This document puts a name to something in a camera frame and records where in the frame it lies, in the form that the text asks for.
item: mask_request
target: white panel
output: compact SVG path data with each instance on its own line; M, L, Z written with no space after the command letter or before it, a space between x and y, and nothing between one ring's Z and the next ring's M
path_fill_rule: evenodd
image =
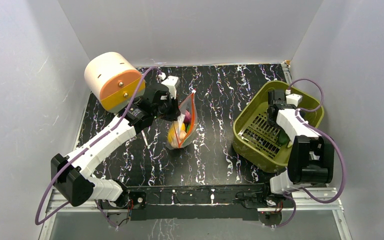
M324 90L321 129L345 157L341 199L353 239L384 239L384 1L325 0L291 66L295 79ZM298 86L319 96L309 83Z
M88 61L56 0L0 0L0 240L39 236L51 158L73 149L89 96Z
M90 59L134 66L293 57L322 0L59 0Z

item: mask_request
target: plastic bag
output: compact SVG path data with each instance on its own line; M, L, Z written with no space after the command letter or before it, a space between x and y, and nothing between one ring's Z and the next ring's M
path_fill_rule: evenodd
M181 102L180 116L168 129L167 148L181 149L191 144L197 133L198 116L195 108L195 90Z

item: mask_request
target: green basket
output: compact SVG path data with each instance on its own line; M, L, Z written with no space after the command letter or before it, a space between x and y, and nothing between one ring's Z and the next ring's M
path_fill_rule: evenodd
M233 149L267 173L275 173L286 167L292 149L277 144L280 129L267 123L268 92L274 89L286 90L288 86L283 81L267 82L233 123ZM302 95L299 104L301 108L314 109L319 105L314 97L294 87L291 93ZM307 112L304 119L317 128L324 114L325 110L321 107L316 112Z

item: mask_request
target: floor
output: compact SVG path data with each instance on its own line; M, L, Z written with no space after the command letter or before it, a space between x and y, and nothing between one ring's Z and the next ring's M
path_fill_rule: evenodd
M184 149L165 145L169 122L156 120L120 146L97 167L98 178L117 179L127 186L240 185L265 183L264 173L232 148L232 125L254 94L267 82L285 81L280 64L162 67L167 75L180 77L179 99L196 90L197 139ZM158 82L156 72L145 78ZM78 145L82 145L113 118L93 94L86 108Z

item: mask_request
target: black and white marble pattern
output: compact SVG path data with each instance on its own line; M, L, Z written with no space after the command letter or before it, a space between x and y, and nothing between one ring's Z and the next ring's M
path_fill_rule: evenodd
M191 186L265 183L265 173L235 153L233 122L267 82L285 81L280 64L162 67L180 77L179 100L196 89L197 135L184 149L165 147L169 122L161 119L114 151L94 172L98 178L117 179L127 186ZM145 78L157 83L157 73ZM78 144L97 134L114 117L90 95Z

